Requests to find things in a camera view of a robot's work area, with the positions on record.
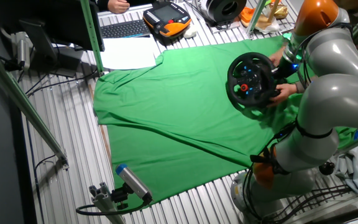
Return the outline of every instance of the human hand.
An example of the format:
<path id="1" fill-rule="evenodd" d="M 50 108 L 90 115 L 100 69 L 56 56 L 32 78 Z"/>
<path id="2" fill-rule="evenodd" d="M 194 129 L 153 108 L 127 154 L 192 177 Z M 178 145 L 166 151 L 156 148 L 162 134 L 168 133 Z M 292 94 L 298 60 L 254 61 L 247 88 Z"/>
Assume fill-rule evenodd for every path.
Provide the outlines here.
<path id="1" fill-rule="evenodd" d="M 280 60 L 283 57 L 284 49 L 285 48 L 281 48 L 269 57 L 269 59 L 273 62 L 274 66 L 277 67 L 280 64 Z"/>
<path id="2" fill-rule="evenodd" d="M 276 97 L 271 98 L 270 100 L 273 102 L 267 107 L 273 107 L 279 105 L 281 102 L 285 101 L 290 97 L 290 95 L 296 93 L 296 85 L 295 84 L 281 84 L 276 86 L 276 90 L 280 90 L 280 94 Z"/>
<path id="3" fill-rule="evenodd" d="M 109 0 L 107 8 L 112 13 L 120 14 L 127 11 L 129 3 L 126 0 Z"/>

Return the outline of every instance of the blue cap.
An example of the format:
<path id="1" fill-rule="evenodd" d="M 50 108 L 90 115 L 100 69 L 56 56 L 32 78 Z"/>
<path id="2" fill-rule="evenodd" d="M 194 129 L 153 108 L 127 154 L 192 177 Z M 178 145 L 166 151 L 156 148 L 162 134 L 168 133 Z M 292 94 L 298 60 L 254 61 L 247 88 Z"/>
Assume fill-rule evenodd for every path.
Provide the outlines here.
<path id="1" fill-rule="evenodd" d="M 119 175 L 126 167 L 128 167 L 127 164 L 118 165 L 117 168 L 116 168 L 117 175 Z"/>

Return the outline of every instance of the computer monitor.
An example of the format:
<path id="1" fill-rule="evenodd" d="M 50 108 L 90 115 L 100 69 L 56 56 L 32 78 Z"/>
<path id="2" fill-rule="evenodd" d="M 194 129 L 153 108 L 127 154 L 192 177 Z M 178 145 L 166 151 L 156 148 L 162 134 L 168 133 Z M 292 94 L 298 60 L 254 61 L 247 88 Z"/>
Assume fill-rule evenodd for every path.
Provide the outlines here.
<path id="1" fill-rule="evenodd" d="M 98 7 L 93 2 L 89 6 L 99 50 L 104 51 Z M 83 50 L 92 50 L 79 0 L 0 0 L 0 25 L 8 34 L 26 32 L 35 47 L 30 68 L 40 72 L 72 77 L 78 67 L 82 51 L 57 49 L 52 43 L 75 44 Z"/>

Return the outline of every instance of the green cloth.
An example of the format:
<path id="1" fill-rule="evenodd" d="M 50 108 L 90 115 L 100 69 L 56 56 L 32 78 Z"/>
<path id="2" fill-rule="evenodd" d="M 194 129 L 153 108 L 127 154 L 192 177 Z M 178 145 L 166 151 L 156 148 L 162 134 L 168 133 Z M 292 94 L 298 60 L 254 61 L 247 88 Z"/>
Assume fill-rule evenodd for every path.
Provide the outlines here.
<path id="1" fill-rule="evenodd" d="M 167 50 L 155 67 L 101 77 L 94 109 L 108 127 L 113 167 L 126 163 L 155 202 L 249 167 L 249 156 L 295 119 L 301 95 L 241 113 L 226 94 L 227 69 L 240 54 L 270 55 L 281 42 L 274 37 Z M 353 129 L 338 131 L 341 144 L 352 140 Z M 114 180 L 122 185 L 115 173 Z M 133 208 L 141 201 L 131 195 L 128 203 Z"/>

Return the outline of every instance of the steering wheel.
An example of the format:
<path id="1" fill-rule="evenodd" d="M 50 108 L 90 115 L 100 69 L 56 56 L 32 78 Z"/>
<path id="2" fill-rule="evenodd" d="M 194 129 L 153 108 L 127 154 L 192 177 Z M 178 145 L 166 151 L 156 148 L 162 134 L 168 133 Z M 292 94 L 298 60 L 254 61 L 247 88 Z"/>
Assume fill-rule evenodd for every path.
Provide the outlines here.
<path id="1" fill-rule="evenodd" d="M 274 68 L 268 57 L 257 52 L 236 58 L 227 72 L 227 95 L 232 103 L 245 107 L 267 106 L 269 98 L 277 95 L 272 76 Z"/>

